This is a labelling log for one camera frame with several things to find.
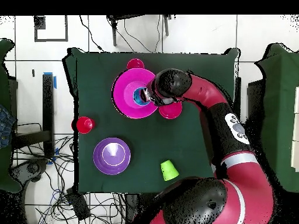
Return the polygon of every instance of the pink cup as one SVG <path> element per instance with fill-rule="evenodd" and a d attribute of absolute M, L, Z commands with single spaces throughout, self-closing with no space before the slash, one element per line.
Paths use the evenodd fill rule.
<path fill-rule="evenodd" d="M 133 58 L 133 59 L 129 60 L 129 62 L 127 64 L 127 69 L 132 69 L 132 68 L 144 69 L 144 64 L 140 59 Z"/>
<path fill-rule="evenodd" d="M 170 105 L 159 107 L 159 113 L 164 118 L 173 120 L 182 112 L 182 102 L 173 102 Z"/>

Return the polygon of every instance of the purple bowl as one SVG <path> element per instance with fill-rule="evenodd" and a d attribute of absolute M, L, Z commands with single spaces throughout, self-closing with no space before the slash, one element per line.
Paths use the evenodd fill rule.
<path fill-rule="evenodd" d="M 93 151 L 93 162 L 104 174 L 115 175 L 123 172 L 130 163 L 128 145 L 119 138 L 100 141 Z"/>

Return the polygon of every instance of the floor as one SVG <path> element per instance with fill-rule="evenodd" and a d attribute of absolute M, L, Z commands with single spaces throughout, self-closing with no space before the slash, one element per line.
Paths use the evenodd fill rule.
<path fill-rule="evenodd" d="M 61 62 L 67 54 L 67 48 L 77 47 L 84 51 L 99 52 L 97 45 L 100 45 L 103 50 L 109 52 L 131 51 L 118 33 L 117 47 L 113 46 L 112 29 L 106 16 L 81 17 L 83 24 L 89 27 L 92 38 L 88 29 L 82 25 L 79 16 L 67 16 L 68 42 L 34 42 L 32 16 L 0 16 L 0 38 L 11 39 L 16 44 L 15 48 L 8 52 L 5 66 L 9 74 L 15 76 L 19 82 L 18 123 L 42 124 L 41 76 L 44 72 L 52 72 L 57 78 L 57 88 L 54 89 L 55 139 L 72 137 L 73 99 L 69 93 Z M 46 16 L 46 28 L 37 31 L 38 39 L 64 39 L 64 21 L 64 16 Z M 228 48 L 238 47 L 241 50 L 239 58 L 239 76 L 242 78 L 241 121 L 245 121 L 247 84 L 262 78 L 262 73 L 254 62 L 263 57 L 270 43 L 284 43 L 293 51 L 299 50 L 298 27 L 298 16 L 290 15 L 176 15 L 169 21 L 169 36 L 167 37 L 164 32 L 163 52 L 221 54 Z M 146 15 L 126 20 L 128 33 L 139 39 L 148 50 L 126 33 L 123 20 L 119 21 L 117 28 L 134 51 L 148 53 L 148 50 L 155 51 L 157 45 L 156 52 L 162 52 L 162 18 L 159 15 Z M 22 126 L 18 128 L 18 132 L 37 131 L 38 128 L 38 125 Z M 68 145 L 63 148 L 63 153 L 72 155 Z M 69 171 L 64 173 L 66 188 L 72 186 L 74 182 L 72 168 L 72 163 L 67 164 Z M 52 179 L 52 186 L 58 188 L 55 167 L 49 164 L 46 171 Z M 26 192 L 26 213 L 29 224 L 38 224 L 40 214 L 36 208 L 40 211 L 46 210 L 52 197 L 53 190 L 45 174 L 37 183 L 29 184 Z M 113 199 L 109 199 L 112 197 L 111 194 L 92 193 L 86 197 L 95 215 L 108 214 L 110 204 L 114 202 Z M 99 206 L 99 201 L 105 200 L 106 202 Z M 111 214 L 117 213 L 116 206 L 112 205 L 111 211 Z M 120 216 L 113 218 L 113 221 L 119 224 Z M 69 224 L 81 224 L 81 222 L 73 220 Z M 88 219 L 86 224 L 91 224 L 91 219 Z M 95 219 L 93 224 L 103 224 L 103 221 Z"/>

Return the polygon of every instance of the green panel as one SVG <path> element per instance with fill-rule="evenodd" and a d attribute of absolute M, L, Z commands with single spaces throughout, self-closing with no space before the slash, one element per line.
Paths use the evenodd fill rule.
<path fill-rule="evenodd" d="M 299 54 L 271 46 L 259 62 L 266 74 L 262 145 L 269 164 L 287 191 L 299 191 L 299 173 L 291 167 L 295 88 L 299 86 Z"/>
<path fill-rule="evenodd" d="M 181 115 L 166 120 L 158 110 L 151 116 L 132 120 L 113 107 L 111 87 L 132 58 L 141 59 L 145 68 L 158 73 L 167 68 L 191 70 L 219 83 L 232 96 L 234 61 L 237 49 L 217 54 L 132 54 L 81 53 L 72 49 L 66 59 L 72 82 L 77 82 L 79 115 L 95 120 L 89 134 L 79 135 L 79 191 L 150 193 L 162 191 L 187 176 L 213 176 L 201 133 L 198 109 L 183 102 Z M 93 164 L 95 146 L 107 137 L 123 139 L 131 149 L 128 168 L 115 176 L 101 173 Z M 160 164 L 171 160 L 180 175 L 165 182 Z"/>

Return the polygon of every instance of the green cup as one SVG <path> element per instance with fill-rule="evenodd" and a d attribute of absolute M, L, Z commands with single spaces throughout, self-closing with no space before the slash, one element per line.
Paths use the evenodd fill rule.
<path fill-rule="evenodd" d="M 172 180 L 179 175 L 179 172 L 170 160 L 161 163 L 161 170 L 165 181 Z"/>

